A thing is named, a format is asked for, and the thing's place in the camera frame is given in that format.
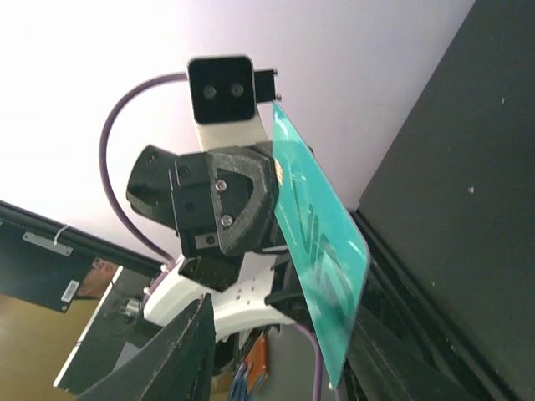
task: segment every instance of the purple cable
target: purple cable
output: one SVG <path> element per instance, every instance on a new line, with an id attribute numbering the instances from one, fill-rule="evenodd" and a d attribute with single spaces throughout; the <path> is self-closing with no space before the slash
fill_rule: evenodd
<path id="1" fill-rule="evenodd" d="M 108 172 L 108 160 L 107 160 L 107 151 L 108 151 L 108 141 L 110 140 L 111 128 L 115 122 L 115 119 L 119 115 L 120 111 L 138 94 L 145 92 L 147 89 L 154 88 L 162 84 L 168 84 L 170 82 L 178 81 L 187 81 L 186 73 L 176 73 L 176 74 L 167 74 L 160 77 L 156 77 L 145 81 L 143 84 L 139 84 L 123 96 L 115 107 L 111 110 L 106 122 L 104 123 L 104 128 L 100 135 L 99 142 L 99 168 L 100 168 L 100 179 L 102 180 L 102 186 L 104 187 L 104 192 L 108 202 L 111 205 L 111 208 L 119 218 L 119 220 L 125 225 L 125 227 L 132 233 L 132 235 L 141 241 L 145 246 L 151 249 L 154 253 L 160 255 L 166 259 L 170 269 L 175 267 L 175 258 L 165 252 L 163 249 L 159 248 L 154 242 L 149 240 L 128 218 L 125 214 L 125 211 L 120 207 L 117 197 L 115 196 L 113 187 L 110 182 L 110 173 Z"/>
<path id="2" fill-rule="evenodd" d="M 312 401 L 321 400 L 321 388 L 324 380 L 324 357 L 321 354 L 319 349 L 318 339 L 314 336 L 306 327 L 301 326 L 300 324 L 295 324 L 295 327 L 305 335 L 308 340 L 312 343 L 314 348 L 314 385 L 312 392 Z M 334 398 L 336 401 L 340 401 L 340 391 L 338 389 L 334 390 Z"/>

